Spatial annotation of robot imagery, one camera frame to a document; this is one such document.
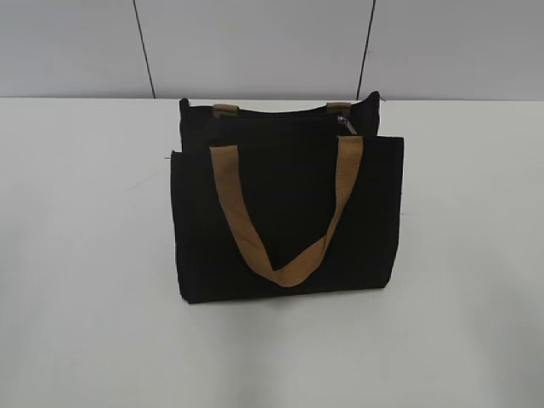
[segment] white wall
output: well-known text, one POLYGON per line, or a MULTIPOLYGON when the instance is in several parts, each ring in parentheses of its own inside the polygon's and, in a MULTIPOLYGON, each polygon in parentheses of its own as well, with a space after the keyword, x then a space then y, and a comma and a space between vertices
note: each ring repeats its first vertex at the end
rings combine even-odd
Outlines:
POLYGON ((149 98, 132 2, 2 0, 0 96, 149 98))
MULTIPOLYGON (((352 99, 371 0, 136 0, 157 97, 352 99)), ((377 0, 364 92, 544 99, 544 2, 377 0)), ((151 96, 131 0, 4 0, 0 96, 151 96)))
POLYGON ((541 408, 543 110, 382 104, 406 146, 389 286, 189 306, 177 101, 0 99, 0 406, 541 408))

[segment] tan strap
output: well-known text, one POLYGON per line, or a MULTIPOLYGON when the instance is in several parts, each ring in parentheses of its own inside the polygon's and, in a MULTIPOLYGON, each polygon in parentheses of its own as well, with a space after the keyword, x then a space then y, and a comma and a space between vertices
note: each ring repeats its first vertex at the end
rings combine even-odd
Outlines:
POLYGON ((236 116, 240 108, 236 105, 227 104, 215 104, 213 106, 213 115, 215 117, 220 116, 236 116))
POLYGON ((351 196, 363 155, 362 136, 338 136, 336 208, 326 234, 277 270, 272 269, 264 244, 247 213, 241 191, 238 147, 211 147, 210 151, 219 203, 247 266, 256 274, 283 287, 304 282, 320 266, 338 220, 351 196))
POLYGON ((329 102, 326 104, 326 113, 336 113, 345 118, 349 117, 351 104, 349 102, 329 102))

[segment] black tote bag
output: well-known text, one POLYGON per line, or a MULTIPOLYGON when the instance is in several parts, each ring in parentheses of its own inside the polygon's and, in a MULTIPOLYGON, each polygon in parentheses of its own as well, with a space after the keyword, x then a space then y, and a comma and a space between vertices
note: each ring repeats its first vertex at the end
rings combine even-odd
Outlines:
POLYGON ((178 281, 189 303, 387 285, 403 139, 354 136, 336 115, 292 119, 220 120, 206 148, 173 152, 178 281))

